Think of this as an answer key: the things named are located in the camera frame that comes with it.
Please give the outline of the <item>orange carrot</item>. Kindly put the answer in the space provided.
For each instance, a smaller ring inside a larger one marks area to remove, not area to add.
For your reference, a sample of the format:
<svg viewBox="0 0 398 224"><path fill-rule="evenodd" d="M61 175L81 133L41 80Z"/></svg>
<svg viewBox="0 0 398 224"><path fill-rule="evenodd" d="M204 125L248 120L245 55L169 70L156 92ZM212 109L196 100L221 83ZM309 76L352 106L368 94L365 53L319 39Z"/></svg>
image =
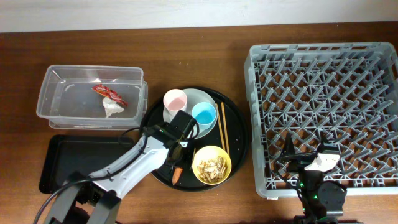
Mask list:
<svg viewBox="0 0 398 224"><path fill-rule="evenodd" d="M180 179L180 176L183 172L183 169L181 167L175 167L173 176L172 176L172 184L175 185L178 180Z"/></svg>

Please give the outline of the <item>yellow bowl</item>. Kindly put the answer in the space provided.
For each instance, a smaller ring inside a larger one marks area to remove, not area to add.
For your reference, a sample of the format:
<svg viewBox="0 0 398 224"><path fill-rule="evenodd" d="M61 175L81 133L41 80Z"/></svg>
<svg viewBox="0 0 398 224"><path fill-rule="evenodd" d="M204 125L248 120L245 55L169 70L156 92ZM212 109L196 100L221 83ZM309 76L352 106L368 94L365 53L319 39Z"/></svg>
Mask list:
<svg viewBox="0 0 398 224"><path fill-rule="evenodd" d="M203 180L201 180L199 178L199 173L197 171L197 166L199 165L199 163L201 161L206 161L208 159L214 159L217 158L218 156L224 157L226 159L226 163L227 163L227 171L226 171L226 177L224 179L222 179L220 182L217 182L215 184L207 184L206 182L204 182ZM218 146L206 146L201 148L198 152L195 153L194 157L193 157L193 163L192 163L192 171L195 175L195 177L203 182L204 184L207 185L217 185L220 184L222 182L224 182L230 175L232 170L232 162L231 162L231 158L228 155L228 153L226 151L224 151L222 148L218 147Z"/></svg>

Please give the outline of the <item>pile of peanut shells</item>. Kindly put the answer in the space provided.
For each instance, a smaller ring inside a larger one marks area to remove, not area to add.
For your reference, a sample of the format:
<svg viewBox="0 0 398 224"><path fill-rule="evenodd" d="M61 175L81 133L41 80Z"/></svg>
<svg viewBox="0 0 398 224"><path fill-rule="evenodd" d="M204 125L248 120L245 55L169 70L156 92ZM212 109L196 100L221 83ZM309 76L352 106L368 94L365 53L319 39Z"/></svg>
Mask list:
<svg viewBox="0 0 398 224"><path fill-rule="evenodd" d="M224 157L201 161L197 166L199 178L207 184L215 184L226 177L227 163Z"/></svg>

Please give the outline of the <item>blue cup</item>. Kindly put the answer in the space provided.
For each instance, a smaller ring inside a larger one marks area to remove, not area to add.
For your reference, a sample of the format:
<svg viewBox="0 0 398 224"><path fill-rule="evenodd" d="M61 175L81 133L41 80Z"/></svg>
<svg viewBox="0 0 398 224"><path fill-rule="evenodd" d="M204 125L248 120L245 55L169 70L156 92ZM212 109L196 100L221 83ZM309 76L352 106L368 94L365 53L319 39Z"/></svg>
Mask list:
<svg viewBox="0 0 398 224"><path fill-rule="evenodd" d="M192 116L196 119L201 130L208 129L217 117L215 107L208 102L197 103L192 109Z"/></svg>

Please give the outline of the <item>pink cup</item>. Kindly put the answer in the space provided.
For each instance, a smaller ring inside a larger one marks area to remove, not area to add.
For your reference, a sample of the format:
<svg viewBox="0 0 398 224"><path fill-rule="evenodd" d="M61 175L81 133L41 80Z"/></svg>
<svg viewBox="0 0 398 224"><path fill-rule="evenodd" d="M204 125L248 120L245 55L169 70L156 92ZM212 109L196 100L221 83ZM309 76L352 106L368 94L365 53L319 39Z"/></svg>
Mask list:
<svg viewBox="0 0 398 224"><path fill-rule="evenodd" d="M187 111L187 95L180 89L171 89L163 97L163 104L170 117L179 111Z"/></svg>

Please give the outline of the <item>red snack wrapper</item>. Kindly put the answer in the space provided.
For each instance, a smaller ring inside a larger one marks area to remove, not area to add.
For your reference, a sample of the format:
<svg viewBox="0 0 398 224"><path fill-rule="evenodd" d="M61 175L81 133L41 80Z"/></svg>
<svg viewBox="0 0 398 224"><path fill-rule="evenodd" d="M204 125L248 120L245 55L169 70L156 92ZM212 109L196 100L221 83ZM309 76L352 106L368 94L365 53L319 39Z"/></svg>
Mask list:
<svg viewBox="0 0 398 224"><path fill-rule="evenodd" d="M100 94L100 95L102 95L104 97L107 97L107 98L109 98L109 99L111 99L111 100L113 100L113 101L115 101L115 102L117 102L117 103L119 103L119 104L121 104L123 106L128 106L128 103L126 101L124 101L117 92L115 92L114 90L112 90L112 89L110 89L110 88L108 88L108 87L106 87L106 86L104 86L102 84L95 85L95 86L92 87L92 89L96 93L98 93L98 94Z"/></svg>

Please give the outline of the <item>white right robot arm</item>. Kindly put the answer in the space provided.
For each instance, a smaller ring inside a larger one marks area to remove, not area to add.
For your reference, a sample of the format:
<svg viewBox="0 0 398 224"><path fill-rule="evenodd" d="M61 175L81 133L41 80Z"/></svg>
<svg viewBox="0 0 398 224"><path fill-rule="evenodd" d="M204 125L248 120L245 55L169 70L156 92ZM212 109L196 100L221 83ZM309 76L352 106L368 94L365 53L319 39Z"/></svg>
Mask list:
<svg viewBox="0 0 398 224"><path fill-rule="evenodd" d="M302 203L303 214L294 216L292 223L338 223L338 217L343 215L348 190L339 182L325 180L324 173L334 168L340 158L338 145L329 142L326 137L321 138L314 151L297 153L291 135L286 135L275 164L287 163L286 171L298 174L297 185L290 184L278 168L274 172L296 191Z"/></svg>

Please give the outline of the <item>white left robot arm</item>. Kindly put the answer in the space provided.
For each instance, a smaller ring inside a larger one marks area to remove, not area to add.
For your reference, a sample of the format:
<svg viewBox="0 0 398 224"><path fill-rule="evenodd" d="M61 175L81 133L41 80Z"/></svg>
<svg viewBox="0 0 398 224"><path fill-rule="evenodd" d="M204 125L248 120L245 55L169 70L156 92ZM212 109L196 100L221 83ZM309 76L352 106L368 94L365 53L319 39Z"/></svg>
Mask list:
<svg viewBox="0 0 398 224"><path fill-rule="evenodd" d="M198 126L169 123L143 129L140 140L110 165L87 176L73 173L41 206L37 223L47 205L46 223L116 223L121 200L147 174L164 163L175 164Z"/></svg>

